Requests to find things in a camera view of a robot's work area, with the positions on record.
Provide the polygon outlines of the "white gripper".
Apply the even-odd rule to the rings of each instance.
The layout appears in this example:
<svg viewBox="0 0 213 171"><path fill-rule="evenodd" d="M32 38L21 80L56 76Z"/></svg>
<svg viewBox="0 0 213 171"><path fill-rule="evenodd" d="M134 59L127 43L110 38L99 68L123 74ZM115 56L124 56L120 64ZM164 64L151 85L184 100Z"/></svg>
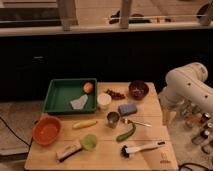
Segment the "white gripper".
<svg viewBox="0 0 213 171"><path fill-rule="evenodd" d="M168 126L175 119L177 111L175 108L161 106L162 108L162 122L165 126Z"/></svg>

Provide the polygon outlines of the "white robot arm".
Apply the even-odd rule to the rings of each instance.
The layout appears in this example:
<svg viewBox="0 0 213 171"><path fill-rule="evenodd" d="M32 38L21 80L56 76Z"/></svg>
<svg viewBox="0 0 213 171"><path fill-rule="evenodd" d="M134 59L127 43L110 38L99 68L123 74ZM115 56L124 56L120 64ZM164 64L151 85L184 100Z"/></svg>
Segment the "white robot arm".
<svg viewBox="0 0 213 171"><path fill-rule="evenodd" d="M213 88L205 84L207 78L208 70L199 62L166 74L166 86L158 94L164 125L169 125L177 114L188 114L193 110L213 115Z"/></svg>

